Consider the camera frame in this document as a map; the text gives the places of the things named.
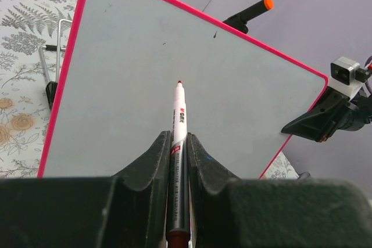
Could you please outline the red whiteboard marker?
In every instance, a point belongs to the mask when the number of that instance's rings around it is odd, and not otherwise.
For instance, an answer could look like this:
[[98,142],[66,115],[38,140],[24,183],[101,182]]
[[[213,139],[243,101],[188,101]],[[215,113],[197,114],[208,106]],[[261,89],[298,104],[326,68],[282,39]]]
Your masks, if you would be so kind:
[[190,240],[189,182],[187,158],[187,105],[181,81],[174,91],[173,122],[167,197],[166,240],[168,247],[188,247]]

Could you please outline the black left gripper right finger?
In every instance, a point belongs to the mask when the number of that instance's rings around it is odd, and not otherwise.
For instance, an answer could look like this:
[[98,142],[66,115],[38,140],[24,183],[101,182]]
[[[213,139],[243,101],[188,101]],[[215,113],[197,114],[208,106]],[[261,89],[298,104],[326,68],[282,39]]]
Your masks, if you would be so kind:
[[370,247],[371,206],[334,179],[242,179],[187,136],[195,247]]

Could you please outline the pink framed whiteboard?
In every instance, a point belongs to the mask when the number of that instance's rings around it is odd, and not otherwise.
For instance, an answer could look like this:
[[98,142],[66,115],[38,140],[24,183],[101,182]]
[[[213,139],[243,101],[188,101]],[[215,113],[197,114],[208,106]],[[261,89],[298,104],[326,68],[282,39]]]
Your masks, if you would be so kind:
[[108,176],[186,121],[256,179],[328,79],[178,0],[77,0],[39,177]]

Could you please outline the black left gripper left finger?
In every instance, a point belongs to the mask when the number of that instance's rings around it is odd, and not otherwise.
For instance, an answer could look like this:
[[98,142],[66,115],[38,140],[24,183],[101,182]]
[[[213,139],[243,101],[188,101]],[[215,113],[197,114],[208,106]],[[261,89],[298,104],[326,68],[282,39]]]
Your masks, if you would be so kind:
[[2,247],[165,247],[170,133],[109,177],[1,180]]

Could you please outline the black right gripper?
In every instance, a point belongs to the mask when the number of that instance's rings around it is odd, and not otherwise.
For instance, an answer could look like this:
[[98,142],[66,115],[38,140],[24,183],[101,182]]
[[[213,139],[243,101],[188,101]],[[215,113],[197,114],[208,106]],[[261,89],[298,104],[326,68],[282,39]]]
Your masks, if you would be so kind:
[[286,124],[281,132],[315,142],[326,141],[339,130],[358,131],[371,124],[371,95],[359,91],[349,97],[327,87],[315,105]]

